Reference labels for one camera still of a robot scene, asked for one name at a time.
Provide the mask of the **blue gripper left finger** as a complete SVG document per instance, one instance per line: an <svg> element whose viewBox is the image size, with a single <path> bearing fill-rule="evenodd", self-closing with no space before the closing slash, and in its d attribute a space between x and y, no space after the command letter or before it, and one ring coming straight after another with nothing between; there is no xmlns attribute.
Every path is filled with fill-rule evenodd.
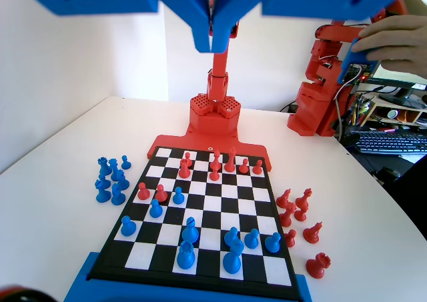
<svg viewBox="0 0 427 302"><path fill-rule="evenodd" d="M211 49L209 44L210 12L208 0L161 1L190 26L195 48L200 53L209 53Z"/></svg>

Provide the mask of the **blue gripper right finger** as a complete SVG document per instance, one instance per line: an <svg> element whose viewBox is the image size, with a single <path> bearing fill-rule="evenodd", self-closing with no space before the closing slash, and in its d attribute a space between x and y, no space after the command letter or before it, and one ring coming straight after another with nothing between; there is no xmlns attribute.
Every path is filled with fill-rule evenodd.
<svg viewBox="0 0 427 302"><path fill-rule="evenodd" d="M223 53L234 25L262 0L213 0L213 52Z"/></svg>

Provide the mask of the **person's hand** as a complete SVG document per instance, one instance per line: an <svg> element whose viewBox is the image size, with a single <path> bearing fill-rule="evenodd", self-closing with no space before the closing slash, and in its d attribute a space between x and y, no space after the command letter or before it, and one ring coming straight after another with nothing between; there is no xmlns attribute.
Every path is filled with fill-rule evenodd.
<svg viewBox="0 0 427 302"><path fill-rule="evenodd" d="M373 23L358 34L353 52L367 52L389 71L426 78L426 17L396 15Z"/></svg>

